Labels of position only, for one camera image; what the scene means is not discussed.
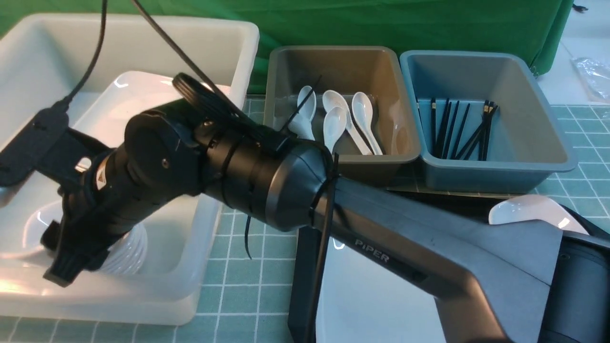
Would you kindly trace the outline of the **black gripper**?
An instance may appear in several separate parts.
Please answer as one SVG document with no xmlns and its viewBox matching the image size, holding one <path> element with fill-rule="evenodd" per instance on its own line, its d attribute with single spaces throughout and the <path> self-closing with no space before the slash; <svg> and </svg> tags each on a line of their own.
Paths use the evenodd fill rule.
<svg viewBox="0 0 610 343">
<path fill-rule="evenodd" d="M 61 221 L 43 234 L 41 243 L 53 256 L 43 278 L 67 287 L 81 272 L 98 271 L 110 248 L 142 221 L 142 201 L 124 145 L 97 158 L 81 188 L 62 196 Z"/>
</svg>

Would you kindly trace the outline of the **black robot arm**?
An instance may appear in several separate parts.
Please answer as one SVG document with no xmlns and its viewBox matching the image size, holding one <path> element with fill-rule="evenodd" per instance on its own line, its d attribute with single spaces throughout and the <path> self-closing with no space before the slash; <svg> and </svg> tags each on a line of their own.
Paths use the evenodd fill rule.
<svg viewBox="0 0 610 343">
<path fill-rule="evenodd" d="M 37 113 L 63 216 L 43 235 L 61 287 L 97 271 L 133 226 L 205 194 L 278 229 L 312 227 L 433 295 L 449 343 L 607 343 L 609 243 L 541 221 L 488 225 L 338 176 L 313 141 L 255 124 L 181 72 L 178 100 L 132 117 L 111 149 L 69 127 L 65 98 Z"/>
</svg>

